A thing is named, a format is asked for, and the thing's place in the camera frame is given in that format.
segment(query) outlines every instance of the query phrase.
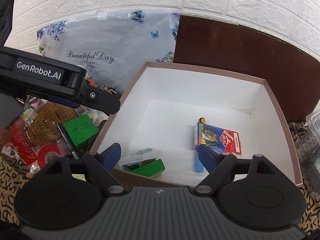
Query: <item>human hand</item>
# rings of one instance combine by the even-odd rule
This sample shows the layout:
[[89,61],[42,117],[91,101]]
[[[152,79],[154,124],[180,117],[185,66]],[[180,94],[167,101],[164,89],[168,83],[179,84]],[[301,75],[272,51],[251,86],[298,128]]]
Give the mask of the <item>human hand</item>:
[[[18,117],[16,120],[12,122],[10,125],[16,129],[24,128],[24,120],[21,117]],[[2,146],[11,140],[11,133],[9,129],[0,129],[0,152],[2,151]]]

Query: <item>green box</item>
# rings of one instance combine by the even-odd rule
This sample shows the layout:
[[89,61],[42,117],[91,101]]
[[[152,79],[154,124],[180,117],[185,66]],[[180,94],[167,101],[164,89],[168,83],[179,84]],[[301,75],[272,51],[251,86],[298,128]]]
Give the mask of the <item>green box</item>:
[[83,114],[64,124],[73,145],[77,150],[82,150],[86,147],[89,138],[98,133],[98,129],[92,123],[87,114]]
[[129,172],[142,175],[145,177],[153,178],[156,175],[161,174],[164,170],[165,170],[165,167],[161,159],[158,159]]

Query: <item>clear plastic container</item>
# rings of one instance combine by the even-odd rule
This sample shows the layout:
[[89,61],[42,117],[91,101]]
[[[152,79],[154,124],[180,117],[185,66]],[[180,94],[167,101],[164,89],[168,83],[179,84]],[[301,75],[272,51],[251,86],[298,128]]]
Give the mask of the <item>clear plastic container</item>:
[[320,199],[320,110],[306,116],[309,129],[297,144],[297,153],[310,195]]

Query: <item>blue and red card box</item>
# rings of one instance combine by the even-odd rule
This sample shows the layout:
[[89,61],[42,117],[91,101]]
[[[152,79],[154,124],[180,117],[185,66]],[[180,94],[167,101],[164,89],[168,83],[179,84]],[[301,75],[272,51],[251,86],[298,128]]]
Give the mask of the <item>blue and red card box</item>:
[[232,153],[241,155],[239,134],[235,131],[198,122],[195,133],[195,150],[205,144],[217,153]]

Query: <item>floral plastic sheet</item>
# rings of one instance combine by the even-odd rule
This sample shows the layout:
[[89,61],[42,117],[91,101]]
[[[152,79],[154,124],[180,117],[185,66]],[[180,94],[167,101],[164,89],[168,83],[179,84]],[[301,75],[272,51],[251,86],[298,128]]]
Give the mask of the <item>floral plastic sheet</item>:
[[38,30],[39,50],[123,93],[145,61],[173,62],[179,20],[164,9],[98,11]]

